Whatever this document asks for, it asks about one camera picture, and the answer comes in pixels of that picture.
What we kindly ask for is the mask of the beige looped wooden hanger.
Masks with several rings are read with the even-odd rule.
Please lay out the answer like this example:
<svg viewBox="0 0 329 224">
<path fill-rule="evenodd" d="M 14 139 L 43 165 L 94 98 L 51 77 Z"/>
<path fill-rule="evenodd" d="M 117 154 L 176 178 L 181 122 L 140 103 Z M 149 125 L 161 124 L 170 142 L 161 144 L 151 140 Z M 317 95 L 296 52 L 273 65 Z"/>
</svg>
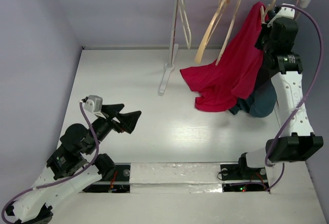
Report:
<svg viewBox="0 0 329 224">
<path fill-rule="evenodd" d="M 260 14 L 261 14 L 261 23 L 265 24 L 265 18 L 267 13 L 275 6 L 276 0 L 272 0 L 269 5 L 266 6 L 266 9 L 262 6 L 260 8 Z"/>
</svg>

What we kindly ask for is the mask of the red t shirt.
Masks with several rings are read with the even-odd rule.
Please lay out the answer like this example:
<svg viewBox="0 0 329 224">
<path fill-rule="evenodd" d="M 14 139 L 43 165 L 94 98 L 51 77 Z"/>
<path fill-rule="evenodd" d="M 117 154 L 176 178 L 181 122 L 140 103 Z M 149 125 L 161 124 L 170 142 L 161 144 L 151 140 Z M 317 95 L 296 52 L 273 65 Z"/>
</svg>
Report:
<svg viewBox="0 0 329 224">
<path fill-rule="evenodd" d="M 191 91 L 199 93 L 195 108 L 205 112 L 222 112 L 234 107 L 238 99 L 252 93 L 263 62 L 262 51 L 255 43 L 262 29 L 260 10 L 255 3 L 241 29 L 226 47 L 220 60 L 203 66 L 180 70 Z"/>
</svg>

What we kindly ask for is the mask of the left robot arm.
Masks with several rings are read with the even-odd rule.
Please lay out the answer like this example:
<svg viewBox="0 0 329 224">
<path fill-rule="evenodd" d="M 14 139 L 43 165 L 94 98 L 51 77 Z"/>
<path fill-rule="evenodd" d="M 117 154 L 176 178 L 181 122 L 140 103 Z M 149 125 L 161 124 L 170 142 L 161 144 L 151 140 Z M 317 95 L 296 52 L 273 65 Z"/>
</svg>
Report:
<svg viewBox="0 0 329 224">
<path fill-rule="evenodd" d="M 123 114 L 124 104 L 103 105 L 91 97 L 81 100 L 79 108 L 87 125 L 75 123 L 66 129 L 32 187 L 3 207 L 5 223 L 10 223 L 9 216 L 15 223 L 49 223 L 66 198 L 99 180 L 116 179 L 116 165 L 108 154 L 99 152 L 100 144 L 111 131 L 131 134 L 142 112 Z"/>
</svg>

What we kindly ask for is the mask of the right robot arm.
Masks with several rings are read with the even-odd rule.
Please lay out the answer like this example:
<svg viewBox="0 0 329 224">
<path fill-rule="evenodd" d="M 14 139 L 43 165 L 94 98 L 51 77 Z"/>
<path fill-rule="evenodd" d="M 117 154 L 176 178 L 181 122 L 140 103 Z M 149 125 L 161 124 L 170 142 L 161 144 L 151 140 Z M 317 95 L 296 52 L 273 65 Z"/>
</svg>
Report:
<svg viewBox="0 0 329 224">
<path fill-rule="evenodd" d="M 244 153 L 236 172 L 249 179 L 266 163 L 306 161 L 323 146 L 323 138 L 314 133 L 307 117 L 302 91 L 302 62 L 292 52 L 298 32 L 297 22 L 280 17 L 262 26 L 255 47 L 263 51 L 265 66 L 277 95 L 280 130 L 264 148 Z"/>
</svg>

